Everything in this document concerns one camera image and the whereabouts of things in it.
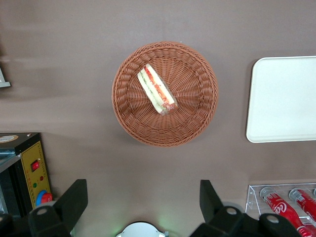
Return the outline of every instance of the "red switch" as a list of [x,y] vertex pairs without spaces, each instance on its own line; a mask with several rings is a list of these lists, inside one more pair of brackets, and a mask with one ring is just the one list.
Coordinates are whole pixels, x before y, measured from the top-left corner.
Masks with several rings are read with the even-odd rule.
[[31,164],[32,172],[37,170],[40,167],[40,163],[36,160]]
[[53,200],[53,195],[51,193],[44,193],[41,197],[41,203],[49,202]]

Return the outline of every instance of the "brown wicker basket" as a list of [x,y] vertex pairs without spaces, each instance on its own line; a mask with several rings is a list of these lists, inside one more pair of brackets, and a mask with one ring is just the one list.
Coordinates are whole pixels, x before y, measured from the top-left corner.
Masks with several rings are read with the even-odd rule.
[[[175,113],[158,114],[137,73],[149,63],[178,101]],[[112,103],[128,134],[148,145],[174,147],[201,134],[212,120],[218,99],[215,74],[195,50],[177,42],[156,42],[132,53],[120,66],[112,88]]]

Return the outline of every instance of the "plastic tray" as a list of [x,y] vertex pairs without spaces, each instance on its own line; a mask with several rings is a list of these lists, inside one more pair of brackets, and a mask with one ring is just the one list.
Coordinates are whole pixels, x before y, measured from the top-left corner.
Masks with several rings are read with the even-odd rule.
[[246,135],[254,143],[316,140],[316,56],[255,63]]

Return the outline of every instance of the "bottle rack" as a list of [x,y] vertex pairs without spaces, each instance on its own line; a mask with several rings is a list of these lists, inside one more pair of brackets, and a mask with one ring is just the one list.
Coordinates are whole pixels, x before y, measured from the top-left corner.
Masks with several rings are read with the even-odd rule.
[[259,219],[260,215],[264,213],[273,213],[270,207],[263,201],[260,197],[260,191],[264,188],[270,186],[274,188],[277,193],[283,198],[288,204],[290,204],[297,214],[299,215],[301,221],[311,222],[316,226],[314,222],[295,202],[293,202],[289,197],[289,192],[294,188],[303,189],[311,198],[316,199],[313,192],[316,189],[316,183],[307,184],[273,184],[273,185],[249,185],[247,204],[246,204],[246,214],[254,219]]

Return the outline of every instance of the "coca-cola bottle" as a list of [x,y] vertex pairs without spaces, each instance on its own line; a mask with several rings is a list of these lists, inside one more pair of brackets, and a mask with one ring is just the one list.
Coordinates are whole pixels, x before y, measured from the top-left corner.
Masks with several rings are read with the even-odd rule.
[[316,201],[312,199],[304,190],[295,188],[288,194],[289,198],[305,211],[314,221],[316,221]]
[[316,227],[311,222],[309,221],[303,222],[303,225],[312,232],[313,236],[316,236]]
[[260,191],[260,197],[275,214],[285,217],[303,237],[313,237],[312,232],[303,225],[296,211],[272,187]]

